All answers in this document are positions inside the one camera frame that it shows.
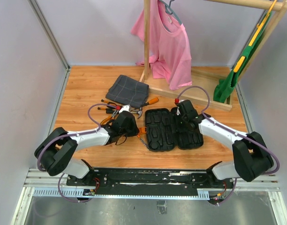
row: gray cloth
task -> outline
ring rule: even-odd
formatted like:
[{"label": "gray cloth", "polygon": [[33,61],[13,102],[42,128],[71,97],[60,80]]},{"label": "gray cloth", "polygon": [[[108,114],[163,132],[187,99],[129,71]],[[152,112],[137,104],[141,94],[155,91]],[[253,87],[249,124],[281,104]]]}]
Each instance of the gray cloth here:
[{"label": "gray cloth", "polygon": [[120,75],[109,89],[106,98],[122,105],[139,108],[149,97],[149,85]]}]

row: wooden table surface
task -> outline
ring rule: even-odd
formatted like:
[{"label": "wooden table surface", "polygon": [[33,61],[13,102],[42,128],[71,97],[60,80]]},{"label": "wooden table surface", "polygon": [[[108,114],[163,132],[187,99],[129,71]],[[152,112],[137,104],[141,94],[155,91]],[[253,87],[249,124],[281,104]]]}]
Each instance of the wooden table surface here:
[{"label": "wooden table surface", "polygon": [[[227,73],[225,67],[200,67],[205,71]],[[95,128],[96,125],[87,117],[88,108],[101,99],[105,99],[108,89],[120,74],[139,80],[143,67],[92,67],[74,66],[71,70],[55,127],[63,127],[69,131],[80,131]],[[174,99],[150,94],[149,99],[159,97],[159,102],[144,107],[175,107]],[[246,131],[245,122],[237,95],[233,95],[234,105],[230,112],[209,108],[206,112],[219,122],[234,129]],[[204,106],[194,106],[198,113]],[[104,111],[92,109],[92,117],[101,122],[107,117]],[[144,116],[137,121],[137,126],[144,126]],[[199,149],[180,150],[175,148],[169,152],[151,152],[138,140],[129,137],[122,145],[114,144],[96,146],[75,152],[74,157],[85,159],[93,167],[133,167],[133,168],[174,168],[174,169],[206,169],[218,161],[233,160],[231,150],[217,141],[204,137],[204,145]]]}]

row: wooden pole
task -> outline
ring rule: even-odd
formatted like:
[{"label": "wooden pole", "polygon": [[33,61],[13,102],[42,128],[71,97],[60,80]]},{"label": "wooden pole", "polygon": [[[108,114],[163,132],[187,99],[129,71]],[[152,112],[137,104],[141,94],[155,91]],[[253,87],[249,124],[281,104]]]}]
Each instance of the wooden pole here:
[{"label": "wooden pole", "polygon": [[148,78],[150,68],[150,8],[151,0],[144,0],[144,80]]},{"label": "wooden pole", "polygon": [[[207,1],[214,1],[237,6],[246,6],[251,8],[260,8],[265,10],[268,10],[273,3],[272,1],[268,0],[207,0]],[[272,10],[280,11],[281,8],[282,8],[282,2],[276,2]]]}]

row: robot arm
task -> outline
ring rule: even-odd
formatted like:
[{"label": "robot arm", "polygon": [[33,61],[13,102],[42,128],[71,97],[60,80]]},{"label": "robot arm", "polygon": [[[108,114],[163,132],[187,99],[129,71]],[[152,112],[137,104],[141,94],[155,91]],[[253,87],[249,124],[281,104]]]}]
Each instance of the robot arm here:
[{"label": "robot arm", "polygon": [[211,122],[203,115],[198,115],[189,100],[180,101],[177,107],[182,120],[190,130],[209,136],[233,151],[233,161],[218,162],[206,170],[213,180],[241,177],[245,181],[252,181],[273,167],[274,163],[269,153],[243,138],[248,137],[266,147],[259,133],[247,134],[234,130],[207,115]]},{"label": "robot arm", "polygon": [[[90,178],[87,178],[87,175],[90,176],[89,172],[92,168],[84,160],[72,158],[75,151],[91,146],[116,143],[122,136],[131,137],[139,133],[135,118],[128,111],[121,112],[111,125],[102,125],[97,132],[94,132],[95,130],[97,131],[97,129],[93,129],[88,130],[88,132],[71,132],[61,127],[56,128],[36,149],[34,155],[38,159],[44,147],[55,138],[62,135],[71,135],[52,143],[43,153],[40,164],[50,176],[66,173],[78,179],[88,180]],[[79,133],[85,132],[88,134],[79,135]]]},{"label": "robot arm", "polygon": [[[181,116],[182,121],[189,130],[209,136],[233,151],[234,161],[218,162],[206,170],[214,182],[238,177],[246,181],[252,181],[273,167],[274,163],[269,153],[243,139],[243,137],[248,137],[265,146],[261,135],[257,132],[246,134],[236,131],[213,118],[211,118],[211,122],[203,115],[198,115],[189,100],[180,101],[176,104],[178,107],[177,115]],[[136,126],[134,116],[126,110],[120,112],[111,125],[102,125],[99,130],[88,130],[88,134],[79,135],[78,132],[65,131],[59,127],[36,149],[34,155],[38,159],[45,146],[49,145],[57,137],[68,135],[53,142],[46,149],[40,159],[40,164],[50,176],[66,173],[81,179],[82,183],[86,185],[87,181],[92,180],[93,169],[84,160],[72,158],[74,152],[91,146],[116,143],[122,136],[136,136],[138,133],[139,129]]]}]

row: wooden clothes rack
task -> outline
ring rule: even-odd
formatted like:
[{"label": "wooden clothes rack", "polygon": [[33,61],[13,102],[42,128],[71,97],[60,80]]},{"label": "wooden clothes rack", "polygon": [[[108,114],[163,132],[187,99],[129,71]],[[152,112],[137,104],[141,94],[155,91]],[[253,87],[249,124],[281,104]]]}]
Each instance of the wooden clothes rack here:
[{"label": "wooden clothes rack", "polygon": [[[213,2],[220,2],[226,3],[231,5],[237,6],[245,6],[251,8],[259,8],[268,10],[273,1],[269,0],[208,0]],[[149,85],[150,92],[155,93],[158,95],[162,95],[165,97],[176,98],[179,93],[185,88],[180,88],[178,90],[170,90],[167,83],[163,79],[153,79],[152,71],[150,68],[149,63],[149,52],[150,52],[150,4],[151,0],[144,0],[144,71],[139,81],[144,82]],[[263,47],[265,42],[267,41],[268,37],[271,35],[279,21],[282,19],[284,14],[287,11],[287,0],[283,0],[283,2],[276,2],[272,8],[275,11],[274,15],[269,20],[268,24],[266,25],[262,39],[260,44],[258,45],[257,49],[255,50],[254,54],[251,56],[250,60],[248,61],[245,68],[242,70],[242,73],[239,79],[242,78],[243,74],[246,72],[248,67],[251,65],[257,54],[259,53],[260,49]],[[213,101],[213,93],[214,89],[219,83],[219,79],[225,79],[228,74],[225,75],[218,75],[215,73],[205,72],[203,70],[197,69],[193,67],[191,69],[192,80],[194,85],[201,86],[207,90],[211,97],[210,107],[222,109],[229,111],[232,108],[232,96],[230,96],[225,103],[220,103]],[[183,95],[184,98],[193,101],[195,104],[199,105],[206,105],[207,104],[207,97],[204,93],[200,90],[196,89],[189,89]]]}]

